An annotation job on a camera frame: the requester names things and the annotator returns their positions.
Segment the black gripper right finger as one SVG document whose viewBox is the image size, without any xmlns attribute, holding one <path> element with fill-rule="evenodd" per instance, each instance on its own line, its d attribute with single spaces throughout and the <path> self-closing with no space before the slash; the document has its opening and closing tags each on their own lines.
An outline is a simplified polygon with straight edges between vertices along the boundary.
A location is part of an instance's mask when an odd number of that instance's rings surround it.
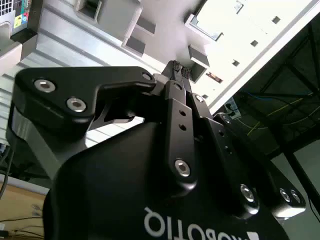
<svg viewBox="0 0 320 240">
<path fill-rule="evenodd" d="M 225 113 L 210 114 L 205 100 L 191 91 L 191 71 L 181 67 L 196 124 L 205 143 L 213 150 L 206 170 L 216 170 L 216 186 L 222 204 L 232 215 L 248 219 L 266 207 L 280 219 L 306 210 L 306 201 L 283 173 L 258 150 Z"/>
</svg>

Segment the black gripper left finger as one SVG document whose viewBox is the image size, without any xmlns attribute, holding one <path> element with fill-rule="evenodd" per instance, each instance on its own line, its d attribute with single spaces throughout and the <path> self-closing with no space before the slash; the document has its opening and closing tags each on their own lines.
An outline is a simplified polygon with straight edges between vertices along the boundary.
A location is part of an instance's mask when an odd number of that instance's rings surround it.
<svg viewBox="0 0 320 240">
<path fill-rule="evenodd" d="M 27 68 L 15 77 L 11 137 L 53 196 L 189 195 L 198 184 L 193 111 L 175 70 Z"/>
</svg>

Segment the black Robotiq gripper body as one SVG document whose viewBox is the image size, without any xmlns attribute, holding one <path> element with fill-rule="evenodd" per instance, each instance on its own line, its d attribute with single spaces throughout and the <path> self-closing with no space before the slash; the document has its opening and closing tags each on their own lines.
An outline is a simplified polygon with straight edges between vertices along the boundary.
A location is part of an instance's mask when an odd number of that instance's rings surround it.
<svg viewBox="0 0 320 240">
<path fill-rule="evenodd" d="M 47 240 L 286 240 L 222 124 L 142 123 L 67 160 L 43 205 Z"/>
</svg>

